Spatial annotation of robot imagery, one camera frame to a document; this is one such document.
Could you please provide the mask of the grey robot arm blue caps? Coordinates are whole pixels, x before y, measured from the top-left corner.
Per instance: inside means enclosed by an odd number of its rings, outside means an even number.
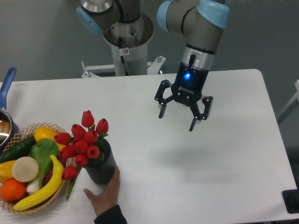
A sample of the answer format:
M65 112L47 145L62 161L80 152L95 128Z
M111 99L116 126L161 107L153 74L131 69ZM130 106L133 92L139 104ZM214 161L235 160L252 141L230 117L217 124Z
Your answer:
M83 0L76 13L89 32L102 35L111 46L116 75L148 73L147 45L154 27L140 1ZM191 109L192 126L208 118L213 98L202 90L229 13L222 0L167 0L158 8L159 27L187 40L175 81L162 81L155 95L160 118L170 101Z

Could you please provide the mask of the dark sleeved forearm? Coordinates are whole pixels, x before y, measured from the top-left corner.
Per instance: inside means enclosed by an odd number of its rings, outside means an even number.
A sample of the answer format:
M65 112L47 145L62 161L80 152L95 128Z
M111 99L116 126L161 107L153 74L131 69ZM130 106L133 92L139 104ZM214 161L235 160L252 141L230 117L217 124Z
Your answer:
M95 224L127 224L119 205L116 205L94 219Z

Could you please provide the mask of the person's hand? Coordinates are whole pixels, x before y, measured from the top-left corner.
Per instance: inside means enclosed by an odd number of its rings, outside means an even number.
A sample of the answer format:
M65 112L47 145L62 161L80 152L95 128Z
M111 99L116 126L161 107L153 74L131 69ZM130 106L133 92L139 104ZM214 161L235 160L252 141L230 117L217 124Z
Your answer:
M96 216L103 214L117 205L120 188L120 170L116 166L111 181L99 195L95 195L89 189L84 189L84 193L90 200Z

